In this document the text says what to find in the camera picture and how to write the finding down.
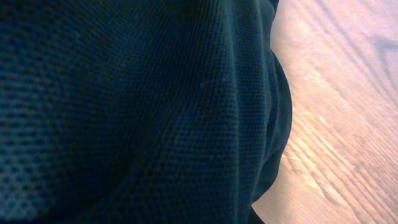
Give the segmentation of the black t-shirt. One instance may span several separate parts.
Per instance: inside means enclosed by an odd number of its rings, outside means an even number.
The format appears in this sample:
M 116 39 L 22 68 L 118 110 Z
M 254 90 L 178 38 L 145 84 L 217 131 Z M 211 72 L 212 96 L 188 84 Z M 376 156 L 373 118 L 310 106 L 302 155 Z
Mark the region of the black t-shirt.
M 2 223 L 260 223 L 276 0 L 1 1 Z

